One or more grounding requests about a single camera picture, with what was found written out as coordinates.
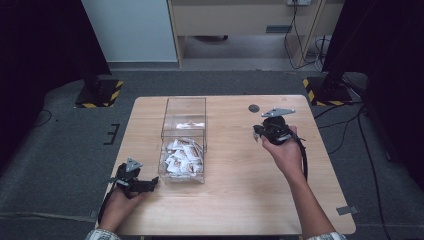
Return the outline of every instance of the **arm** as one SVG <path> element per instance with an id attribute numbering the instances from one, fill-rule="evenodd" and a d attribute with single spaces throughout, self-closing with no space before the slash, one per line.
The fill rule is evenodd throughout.
<path id="1" fill-rule="evenodd" d="M 136 208 L 147 196 L 148 193 L 143 192 L 128 199 L 122 189 L 116 188 L 113 190 L 112 195 L 106 203 L 100 225 L 96 230 L 91 231 L 87 235 L 86 240 L 119 239 L 114 232 L 128 215 L 130 215 L 134 208 Z"/>
<path id="2" fill-rule="evenodd" d="M 276 146 L 264 136 L 262 146 L 268 150 L 277 167 L 286 177 L 292 191 L 299 215 L 304 239 L 335 232 L 333 225 L 322 210 L 302 171 L 302 157 L 299 146 L 293 139 Z"/>

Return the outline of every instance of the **clear plastic box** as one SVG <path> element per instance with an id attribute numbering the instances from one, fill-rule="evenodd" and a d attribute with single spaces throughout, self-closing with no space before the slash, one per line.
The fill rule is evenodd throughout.
<path id="1" fill-rule="evenodd" d="M 205 182 L 206 98 L 168 98 L 158 174 L 166 183 Z"/>

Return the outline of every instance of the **wooden table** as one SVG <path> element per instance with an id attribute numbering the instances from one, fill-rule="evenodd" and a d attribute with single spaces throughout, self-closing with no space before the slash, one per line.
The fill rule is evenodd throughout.
<path id="1" fill-rule="evenodd" d="M 168 97 L 140 97 L 112 172 L 132 157 L 144 164 L 139 179 L 156 176 L 161 129 Z M 249 105 L 260 107 L 257 113 Z M 207 96 L 207 153 L 204 184 L 159 182 L 118 230 L 123 235 L 288 235 L 301 228 L 289 186 L 270 154 L 252 137 L 261 113 L 273 107 L 295 109 L 285 115 L 306 141 L 309 184 L 337 231 L 350 234 L 350 214 L 339 216 L 346 201 L 304 96 Z"/>

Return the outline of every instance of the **power strip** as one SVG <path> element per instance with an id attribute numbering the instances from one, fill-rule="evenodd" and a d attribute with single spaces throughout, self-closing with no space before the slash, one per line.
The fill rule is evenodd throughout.
<path id="1" fill-rule="evenodd" d="M 309 6 L 311 5 L 312 0 L 287 0 L 287 5 L 289 6 Z"/>

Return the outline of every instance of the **white wall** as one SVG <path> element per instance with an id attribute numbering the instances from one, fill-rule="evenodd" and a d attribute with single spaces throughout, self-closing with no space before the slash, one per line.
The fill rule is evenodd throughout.
<path id="1" fill-rule="evenodd" d="M 108 62 L 177 62 L 166 0 L 82 0 Z"/>

